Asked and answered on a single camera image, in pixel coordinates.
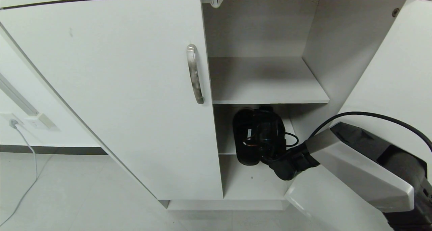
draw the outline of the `wall outlet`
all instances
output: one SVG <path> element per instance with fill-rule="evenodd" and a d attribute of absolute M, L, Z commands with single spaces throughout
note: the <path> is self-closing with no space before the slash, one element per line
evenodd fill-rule
<path fill-rule="evenodd" d="M 24 124 L 18 117 L 15 116 L 15 114 L 12 113 L 0 113 L 0 117 L 5 119 L 7 122 L 9 122 L 11 119 L 14 119 L 18 122 L 19 125 Z"/>
<path fill-rule="evenodd" d="M 35 117 L 26 117 L 24 119 L 27 123 L 33 126 L 35 129 L 48 130 L 53 126 L 53 123 L 45 114 L 39 113 Z"/>

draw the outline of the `cabinet door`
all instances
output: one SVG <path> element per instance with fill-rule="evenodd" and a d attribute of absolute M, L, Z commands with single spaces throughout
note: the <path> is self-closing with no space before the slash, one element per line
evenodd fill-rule
<path fill-rule="evenodd" d="M 43 77 L 158 199 L 221 199 L 200 0 L 87 0 L 0 11 Z M 196 46 L 198 104 L 186 50 Z"/>

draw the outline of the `wall socket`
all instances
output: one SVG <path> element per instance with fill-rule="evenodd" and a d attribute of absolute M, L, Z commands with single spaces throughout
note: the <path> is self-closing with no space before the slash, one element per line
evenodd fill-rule
<path fill-rule="evenodd" d="M 11 119 L 15 119 L 18 122 L 19 125 L 24 125 L 24 123 L 18 117 L 16 117 L 15 114 L 12 114 L 12 113 L 0 113 L 0 117 L 2 117 L 3 119 L 5 119 L 6 122 L 8 122 L 8 123 L 9 123 L 9 121 Z"/>

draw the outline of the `metal door handle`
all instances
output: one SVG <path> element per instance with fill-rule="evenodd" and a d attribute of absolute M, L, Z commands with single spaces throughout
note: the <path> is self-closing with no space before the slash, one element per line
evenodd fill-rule
<path fill-rule="evenodd" d="M 198 65 L 196 63 L 196 46 L 193 44 L 188 45 L 186 49 L 186 57 L 188 58 L 190 81 L 192 82 L 193 94 L 195 95 L 196 102 L 199 104 L 204 103 L 204 97 L 201 93 L 201 86 L 199 85 Z"/>

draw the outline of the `power plug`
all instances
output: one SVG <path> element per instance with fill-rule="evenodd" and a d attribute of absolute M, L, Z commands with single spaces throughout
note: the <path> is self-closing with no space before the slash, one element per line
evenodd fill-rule
<path fill-rule="evenodd" d="M 10 119 L 9 120 L 9 125 L 14 128 L 17 129 L 17 125 L 19 125 L 19 122 L 16 119 Z"/>

